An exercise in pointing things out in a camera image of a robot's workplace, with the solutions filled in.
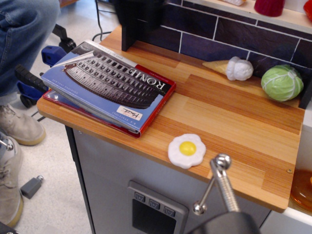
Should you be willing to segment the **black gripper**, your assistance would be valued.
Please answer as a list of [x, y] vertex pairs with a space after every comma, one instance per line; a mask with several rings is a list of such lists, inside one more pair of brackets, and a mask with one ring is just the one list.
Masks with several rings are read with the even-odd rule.
[[122, 26], [142, 20], [148, 30], [154, 30], [162, 24], [166, 4], [166, 0], [115, 0], [114, 8]]

